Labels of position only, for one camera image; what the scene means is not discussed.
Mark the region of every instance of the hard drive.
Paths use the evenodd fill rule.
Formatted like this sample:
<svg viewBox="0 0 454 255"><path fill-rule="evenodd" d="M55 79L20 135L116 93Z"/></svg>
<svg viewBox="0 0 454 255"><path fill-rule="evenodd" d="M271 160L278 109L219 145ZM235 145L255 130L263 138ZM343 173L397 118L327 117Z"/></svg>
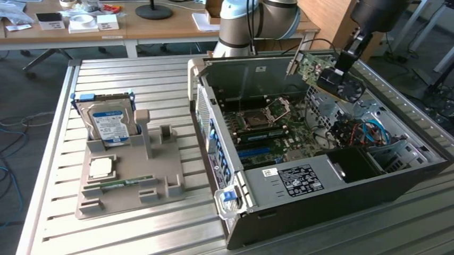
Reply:
<svg viewBox="0 0 454 255"><path fill-rule="evenodd" d="M106 147L127 144L139 133L134 121L134 93L115 95L83 94L72 105L80 114L92 140L103 140Z"/></svg>

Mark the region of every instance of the wooden desk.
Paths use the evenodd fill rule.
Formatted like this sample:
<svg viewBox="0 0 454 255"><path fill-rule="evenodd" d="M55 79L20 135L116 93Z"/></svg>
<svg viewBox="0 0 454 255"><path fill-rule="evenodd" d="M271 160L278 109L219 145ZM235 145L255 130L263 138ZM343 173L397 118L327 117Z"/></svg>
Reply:
<svg viewBox="0 0 454 255"><path fill-rule="evenodd" d="M168 6L174 11L174 16L166 20L151 21L135 14L135 8L143 4L146 3L118 3L123 6L123 11L127 14L119 18L119 30L70 34L67 29L42 30L39 24L35 23L31 29L11 32L0 25L0 50L123 45L127 48L128 57L138 57L135 47L139 44L218 41L218 32L198 30L191 16L195 11ZM179 5L203 9L203 5L195 3L180 3ZM40 3L27 3L26 13L36 18L36 13L56 12L62 8L58 0L43 0ZM11 25L7 19L2 23L6 26ZM294 38L306 38L306 36L311 38L318 31L318 26L303 15Z"/></svg>

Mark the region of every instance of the blue hard drive label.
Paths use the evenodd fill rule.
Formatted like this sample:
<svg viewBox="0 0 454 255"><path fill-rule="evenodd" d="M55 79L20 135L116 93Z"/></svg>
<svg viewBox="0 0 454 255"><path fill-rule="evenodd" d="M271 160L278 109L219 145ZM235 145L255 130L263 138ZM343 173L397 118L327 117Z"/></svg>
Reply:
<svg viewBox="0 0 454 255"><path fill-rule="evenodd" d="M98 127L100 138L110 146L122 145L130 138L128 128L122 123L123 112L114 110L103 113L94 113L94 121Z"/></svg>
<svg viewBox="0 0 454 255"><path fill-rule="evenodd" d="M311 165L303 165L278 171L289 195L301 196L317 190L323 190Z"/></svg>

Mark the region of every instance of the black lamp base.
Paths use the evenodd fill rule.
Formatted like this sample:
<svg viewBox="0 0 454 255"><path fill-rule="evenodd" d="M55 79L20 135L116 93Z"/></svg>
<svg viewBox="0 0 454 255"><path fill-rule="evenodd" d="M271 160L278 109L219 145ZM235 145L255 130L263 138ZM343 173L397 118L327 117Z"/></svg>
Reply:
<svg viewBox="0 0 454 255"><path fill-rule="evenodd" d="M155 9L152 10L150 4L139 6L135 9L135 13L147 20L163 20L174 15L172 10L166 6L155 5Z"/></svg>

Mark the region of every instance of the tape roll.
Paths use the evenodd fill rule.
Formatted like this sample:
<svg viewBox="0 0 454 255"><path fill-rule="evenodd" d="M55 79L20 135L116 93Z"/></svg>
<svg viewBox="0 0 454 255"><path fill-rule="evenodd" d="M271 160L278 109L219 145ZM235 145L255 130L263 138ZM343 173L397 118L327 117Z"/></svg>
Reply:
<svg viewBox="0 0 454 255"><path fill-rule="evenodd" d="M63 7L72 7L78 3L78 0L60 0L59 2Z"/></svg>
<svg viewBox="0 0 454 255"><path fill-rule="evenodd" d="M82 14L70 18L70 24L78 28L91 28L96 23L92 16Z"/></svg>

